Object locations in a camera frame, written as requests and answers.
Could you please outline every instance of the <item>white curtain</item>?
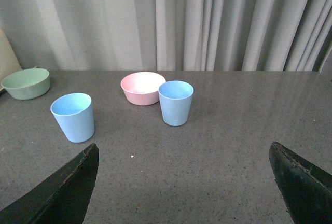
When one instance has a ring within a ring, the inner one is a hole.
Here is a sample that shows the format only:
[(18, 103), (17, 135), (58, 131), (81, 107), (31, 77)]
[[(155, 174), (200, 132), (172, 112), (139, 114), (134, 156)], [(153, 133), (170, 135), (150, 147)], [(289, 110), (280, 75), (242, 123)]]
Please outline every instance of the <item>white curtain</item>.
[(23, 68), (321, 71), (332, 0), (0, 0)]

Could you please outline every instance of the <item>green bowl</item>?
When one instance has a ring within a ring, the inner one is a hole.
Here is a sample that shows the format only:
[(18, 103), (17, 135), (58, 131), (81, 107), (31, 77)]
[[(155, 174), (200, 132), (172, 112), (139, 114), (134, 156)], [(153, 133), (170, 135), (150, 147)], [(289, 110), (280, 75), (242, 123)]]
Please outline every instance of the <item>green bowl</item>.
[(43, 68), (30, 68), (6, 76), (1, 86), (15, 99), (29, 100), (50, 88), (50, 73)]

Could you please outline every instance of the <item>gray countertop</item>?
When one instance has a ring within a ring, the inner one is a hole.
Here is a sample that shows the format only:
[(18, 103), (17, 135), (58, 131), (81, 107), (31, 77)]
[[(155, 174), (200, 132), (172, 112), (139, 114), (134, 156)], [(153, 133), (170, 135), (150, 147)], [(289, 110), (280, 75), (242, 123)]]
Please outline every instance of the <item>gray countertop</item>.
[[(100, 161), (84, 223), (292, 223), (273, 141), (332, 173), (332, 83), (316, 72), (158, 72), (195, 89), (180, 127), (163, 122), (159, 102), (126, 100), (130, 73), (56, 71), (41, 97), (0, 96), (0, 209), (91, 143)], [(95, 134), (80, 144), (50, 112), (72, 92), (93, 100)]]

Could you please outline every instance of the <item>pink bowl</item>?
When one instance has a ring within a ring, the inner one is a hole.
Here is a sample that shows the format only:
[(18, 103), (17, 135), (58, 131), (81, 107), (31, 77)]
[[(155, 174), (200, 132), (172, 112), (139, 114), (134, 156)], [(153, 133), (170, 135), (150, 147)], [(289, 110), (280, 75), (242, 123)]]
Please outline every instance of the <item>pink bowl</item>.
[(158, 89), (165, 82), (157, 73), (137, 72), (122, 79), (121, 87), (130, 103), (147, 106), (159, 101)]

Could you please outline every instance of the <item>blue cup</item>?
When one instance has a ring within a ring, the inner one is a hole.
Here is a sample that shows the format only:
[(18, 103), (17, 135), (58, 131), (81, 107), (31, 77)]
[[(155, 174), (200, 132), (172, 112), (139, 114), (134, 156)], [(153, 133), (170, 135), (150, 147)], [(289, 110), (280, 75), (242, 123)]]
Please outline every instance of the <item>blue cup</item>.
[(81, 143), (94, 134), (92, 99), (85, 93), (71, 93), (55, 100), (51, 112), (69, 141)]
[(172, 80), (159, 87), (162, 118), (166, 124), (177, 127), (187, 122), (193, 87), (184, 81)]

